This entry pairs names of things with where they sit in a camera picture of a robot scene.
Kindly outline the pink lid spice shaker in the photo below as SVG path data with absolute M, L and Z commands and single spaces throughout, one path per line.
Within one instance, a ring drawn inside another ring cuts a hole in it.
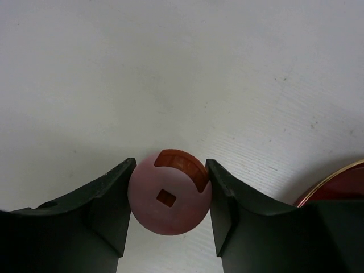
M 180 235 L 205 218 L 212 184 L 196 157 L 165 149 L 137 164 L 127 195 L 134 217 L 144 228 L 160 235 Z

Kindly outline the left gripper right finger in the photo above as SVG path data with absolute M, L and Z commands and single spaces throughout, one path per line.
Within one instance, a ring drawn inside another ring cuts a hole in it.
M 275 200 L 206 161 L 217 256 L 225 272 L 362 272 L 363 200 L 302 207 Z

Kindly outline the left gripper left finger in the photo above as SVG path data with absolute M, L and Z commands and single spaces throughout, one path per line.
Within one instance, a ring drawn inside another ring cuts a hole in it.
M 1 211 L 2 272 L 116 272 L 130 220 L 128 158 L 39 207 Z

